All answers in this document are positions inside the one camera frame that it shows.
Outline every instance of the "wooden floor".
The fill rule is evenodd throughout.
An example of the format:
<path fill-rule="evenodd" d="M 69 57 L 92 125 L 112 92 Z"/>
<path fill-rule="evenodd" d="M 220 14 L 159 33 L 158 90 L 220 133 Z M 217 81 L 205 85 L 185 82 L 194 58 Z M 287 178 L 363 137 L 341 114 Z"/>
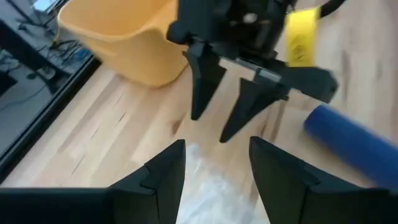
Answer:
<path fill-rule="evenodd" d="M 325 1 L 300 0 L 298 8 Z M 398 143 L 398 10 L 396 0 L 347 0 L 322 19 L 317 65 L 334 71 L 340 89 L 331 105 Z M 278 46 L 284 59 L 283 41 Z M 249 159 L 249 137 L 262 136 L 291 154 L 355 184 L 373 184 L 302 132 L 319 102 L 293 92 L 230 142 L 223 125 L 238 96 L 238 77 L 252 71 L 222 62 L 227 74 L 199 121 L 190 120 L 190 68 L 173 84 L 150 90 L 101 66 L 3 183 L 5 187 L 107 186 L 133 172 L 176 139 L 200 149 L 204 160 L 247 197 L 260 215 Z"/>

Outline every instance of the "black plastic part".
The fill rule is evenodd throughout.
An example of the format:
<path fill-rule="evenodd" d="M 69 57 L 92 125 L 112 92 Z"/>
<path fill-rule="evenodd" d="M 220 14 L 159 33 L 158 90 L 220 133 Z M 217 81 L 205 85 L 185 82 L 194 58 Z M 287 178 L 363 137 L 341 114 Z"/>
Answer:
<path fill-rule="evenodd" d="M 241 78 L 239 97 L 229 116 L 220 142 L 230 140 L 255 115 L 278 100 L 288 100 L 290 88 L 269 79 L 255 76 L 255 81 Z"/>
<path fill-rule="evenodd" d="M 397 223 L 397 195 L 363 189 L 252 137 L 254 180 L 271 224 Z"/>
<path fill-rule="evenodd" d="M 174 21 L 169 25 L 166 38 L 176 44 L 187 44 L 190 41 L 188 31 L 181 26 L 179 21 Z"/>
<path fill-rule="evenodd" d="M 183 53 L 191 66 L 193 75 L 192 120 L 197 120 L 202 115 L 226 71 L 218 65 L 220 57 L 209 47 L 196 41 L 187 52 Z"/>
<path fill-rule="evenodd" d="M 254 81 L 241 79 L 238 100 L 221 133 L 220 142 L 230 140 L 255 115 L 278 100 L 288 100 L 291 88 L 317 100 L 329 103 L 338 84 L 328 70 L 304 67 L 286 67 L 284 62 L 270 60 L 266 68 L 258 68 Z M 263 77 L 262 72 L 271 77 Z"/>
<path fill-rule="evenodd" d="M 321 6 L 320 17 L 329 16 L 336 11 L 346 0 L 329 0 Z"/>
<path fill-rule="evenodd" d="M 178 0 L 180 27 L 206 42 L 226 40 L 226 15 L 232 1 Z"/>
<path fill-rule="evenodd" d="M 1 223 L 173 224 L 184 175 L 185 141 L 177 140 L 105 189 L 0 189 Z"/>

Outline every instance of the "floor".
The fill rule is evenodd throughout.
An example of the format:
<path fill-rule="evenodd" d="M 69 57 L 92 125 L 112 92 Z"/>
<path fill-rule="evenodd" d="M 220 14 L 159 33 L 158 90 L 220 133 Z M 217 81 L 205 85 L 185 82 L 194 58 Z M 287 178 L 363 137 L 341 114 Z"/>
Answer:
<path fill-rule="evenodd" d="M 298 8 L 322 2 L 301 0 Z M 334 108 L 398 144 L 396 10 L 395 0 L 347 1 L 319 23 L 317 65 L 332 70 L 340 83 L 331 102 Z M 277 50 L 284 59 L 284 41 L 280 41 Z M 198 173 L 195 163 L 187 163 L 184 192 L 191 195 L 186 198 L 183 193 L 181 209 L 189 209 L 185 206 L 187 200 L 200 194 L 206 183 L 211 185 L 210 180 L 216 175 L 240 199 L 228 201 L 220 197 L 219 202 L 212 201 L 214 207 L 223 203 L 215 209 L 240 208 L 245 204 L 253 213 L 236 223 L 267 223 L 248 158 L 249 137 L 253 135 L 342 179 L 363 187 L 374 186 L 304 135 L 302 123 L 320 103 L 297 92 L 290 94 L 288 103 L 275 103 L 260 113 L 230 142 L 219 143 L 238 95 L 238 77 L 253 76 L 252 71 L 230 62 L 221 64 L 228 72 L 199 121 L 189 117 L 190 68 L 175 83 L 149 89 L 101 66 L 3 186 L 107 186 L 136 170 L 174 140 L 186 139 L 188 154 L 202 166 Z"/>
<path fill-rule="evenodd" d="M 32 14 L 28 0 L 15 2 L 24 12 L 32 15 L 32 18 L 37 20 Z M 21 17 L 5 0 L 0 0 L 0 15 L 0 19 L 4 20 L 14 30 L 17 30 L 18 22 L 15 19 Z M 47 19 L 48 16 L 42 16 L 43 21 Z M 53 30 L 57 30 L 56 19 L 49 23 L 49 26 Z M 38 27 L 27 26 L 27 28 L 28 32 L 19 30 L 18 33 L 33 47 L 41 49 L 45 45 L 50 45 L 53 36 L 45 35 L 44 30 Z M 61 30 L 60 40 L 72 38 L 72 35 L 67 31 Z M 48 48 L 43 48 L 40 52 L 45 57 L 49 56 L 48 58 L 54 64 L 69 73 L 75 73 L 83 63 L 82 60 L 81 62 L 64 66 L 57 57 L 51 57 L 53 54 L 51 52 L 49 54 Z M 0 66 L 0 70 L 7 70 L 7 67 Z M 27 78 L 30 73 L 32 71 L 23 66 L 13 70 L 9 75 L 17 80 L 17 83 L 3 95 L 0 95 L 0 155 L 25 130 L 28 124 L 53 97 L 53 93 L 50 92 L 42 80 L 39 78 Z"/>

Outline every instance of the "cord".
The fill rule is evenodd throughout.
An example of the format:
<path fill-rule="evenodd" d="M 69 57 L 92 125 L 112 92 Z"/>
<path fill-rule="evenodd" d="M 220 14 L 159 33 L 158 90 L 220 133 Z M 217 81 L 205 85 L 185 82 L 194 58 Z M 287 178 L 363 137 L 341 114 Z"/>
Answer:
<path fill-rule="evenodd" d="M 336 11 L 346 0 L 329 0 L 321 6 L 320 17 L 329 16 L 332 12 Z"/>
<path fill-rule="evenodd" d="M 52 11 L 53 11 L 55 16 L 58 15 L 58 11 L 55 8 Z M 55 37 L 52 40 L 52 45 L 58 44 L 58 41 L 59 41 L 59 38 L 60 38 L 60 33 L 61 33 L 61 27 L 57 23 L 57 33 L 55 34 Z"/>
<path fill-rule="evenodd" d="M 37 90 L 34 94 L 30 95 L 29 97 L 27 97 L 27 98 L 25 98 L 23 100 L 16 100 L 14 102 L 6 104 L 5 106 L 3 106 L 0 109 L 0 113 L 3 112 L 4 110 L 6 110 L 7 108 L 11 107 L 11 106 L 16 106 L 16 105 L 25 103 L 26 101 L 28 101 L 28 100 L 32 99 L 33 97 L 35 97 L 36 95 L 38 95 L 44 88 L 45 88 L 45 85 L 43 85 L 43 87 L 40 88 L 39 90 Z"/>

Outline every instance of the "black cable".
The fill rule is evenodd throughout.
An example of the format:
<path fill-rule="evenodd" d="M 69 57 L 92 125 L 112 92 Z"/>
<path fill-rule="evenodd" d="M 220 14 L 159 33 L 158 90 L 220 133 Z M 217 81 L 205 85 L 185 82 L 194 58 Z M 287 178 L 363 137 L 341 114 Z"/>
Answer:
<path fill-rule="evenodd" d="M 7 108 L 9 108 L 10 106 L 15 106 L 15 105 L 19 105 L 21 103 L 25 103 L 26 101 L 32 99 L 33 97 L 35 97 L 36 95 L 38 95 L 43 89 L 45 88 L 45 85 L 43 85 L 43 87 L 39 90 L 37 90 L 37 92 L 35 92 L 34 94 L 30 95 L 28 98 L 25 98 L 23 100 L 16 100 L 14 102 L 8 103 L 5 106 L 3 106 L 0 109 L 0 113 L 3 112 L 4 110 L 6 110 Z"/>
<path fill-rule="evenodd" d="M 68 63 L 73 58 L 73 56 L 76 54 L 77 50 L 80 50 L 80 45 L 76 45 L 76 47 L 72 50 L 72 52 L 66 58 L 63 59 L 62 63 L 63 64 Z"/>
<path fill-rule="evenodd" d="M 71 49 L 75 48 L 76 45 L 78 45 L 77 41 L 68 44 L 68 46 L 67 46 L 66 49 L 58 49 L 58 51 L 61 52 L 60 55 L 59 55 L 59 57 L 60 57 L 60 58 L 64 58 L 64 56 L 66 56 L 66 55 L 71 51 Z"/>
<path fill-rule="evenodd" d="M 320 17 L 329 16 L 332 12 L 336 11 L 346 0 L 329 0 L 321 6 Z"/>
<path fill-rule="evenodd" d="M 37 52 L 41 52 L 44 48 L 46 48 L 46 45 L 44 45 L 43 47 L 36 49 Z"/>

